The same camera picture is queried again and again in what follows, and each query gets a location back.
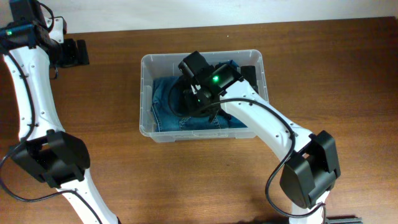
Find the dark blue jeans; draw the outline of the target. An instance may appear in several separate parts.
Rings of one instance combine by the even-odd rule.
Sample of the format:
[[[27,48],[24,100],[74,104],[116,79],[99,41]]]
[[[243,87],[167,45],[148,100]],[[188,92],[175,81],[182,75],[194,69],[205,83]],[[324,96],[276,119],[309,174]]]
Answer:
[[[229,128],[229,121],[217,115],[212,122],[209,117],[178,117],[171,109],[179,114],[187,114],[181,86],[178,77],[163,77],[153,81],[152,107],[156,124],[155,132],[192,131],[205,129]]]

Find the black garment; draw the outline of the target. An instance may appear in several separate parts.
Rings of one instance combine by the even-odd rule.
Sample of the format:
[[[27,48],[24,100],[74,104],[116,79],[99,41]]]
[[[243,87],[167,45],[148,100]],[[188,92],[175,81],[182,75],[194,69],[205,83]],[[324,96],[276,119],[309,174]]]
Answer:
[[[249,82],[253,90],[258,93],[256,68],[253,65],[245,65],[240,67],[240,74]]]

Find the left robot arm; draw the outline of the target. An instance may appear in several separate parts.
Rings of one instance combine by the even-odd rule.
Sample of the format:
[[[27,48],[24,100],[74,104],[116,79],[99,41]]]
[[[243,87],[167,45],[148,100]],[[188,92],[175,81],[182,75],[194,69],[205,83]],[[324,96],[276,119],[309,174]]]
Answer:
[[[85,41],[66,34],[65,19],[37,0],[1,2],[1,54],[19,110],[19,143],[6,159],[63,195],[82,222],[118,223],[93,182],[85,143],[65,131],[55,107],[49,72],[90,62]]]

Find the teal blue shirt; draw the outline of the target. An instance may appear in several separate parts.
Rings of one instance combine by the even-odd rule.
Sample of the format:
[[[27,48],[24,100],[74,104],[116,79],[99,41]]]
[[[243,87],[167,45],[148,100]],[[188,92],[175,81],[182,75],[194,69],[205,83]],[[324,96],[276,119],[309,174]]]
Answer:
[[[228,60],[225,62],[219,62],[216,64],[215,68],[218,69],[222,65],[230,65],[234,70],[240,71],[239,65],[234,60]],[[220,129],[226,128],[246,128],[246,125],[243,124],[240,120],[235,118],[230,114],[226,114],[223,110],[220,110],[216,116],[218,123],[220,125]]]

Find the dark navy garment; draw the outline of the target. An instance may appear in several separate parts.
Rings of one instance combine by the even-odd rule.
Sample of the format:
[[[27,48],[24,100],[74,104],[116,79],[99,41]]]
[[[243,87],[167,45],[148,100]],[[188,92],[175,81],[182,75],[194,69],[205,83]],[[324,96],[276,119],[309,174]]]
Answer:
[[[188,83],[178,81],[173,84],[168,97],[169,108],[173,114],[179,117],[209,118],[211,121],[219,112],[217,106],[206,106],[206,103],[198,98],[195,90]]]

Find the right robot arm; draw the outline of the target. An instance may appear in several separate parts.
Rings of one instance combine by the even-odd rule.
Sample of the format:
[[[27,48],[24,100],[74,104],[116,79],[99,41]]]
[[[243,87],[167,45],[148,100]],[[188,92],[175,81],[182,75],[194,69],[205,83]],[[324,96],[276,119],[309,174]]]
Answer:
[[[326,223],[325,200],[341,175],[336,142],[331,134],[313,134],[272,107],[256,89],[256,68],[231,63],[210,65],[195,51],[178,65],[198,107],[189,116],[215,115],[220,110],[251,129],[277,156],[265,195],[289,223]],[[285,212],[271,201],[270,186],[281,173],[280,187],[292,201]]]

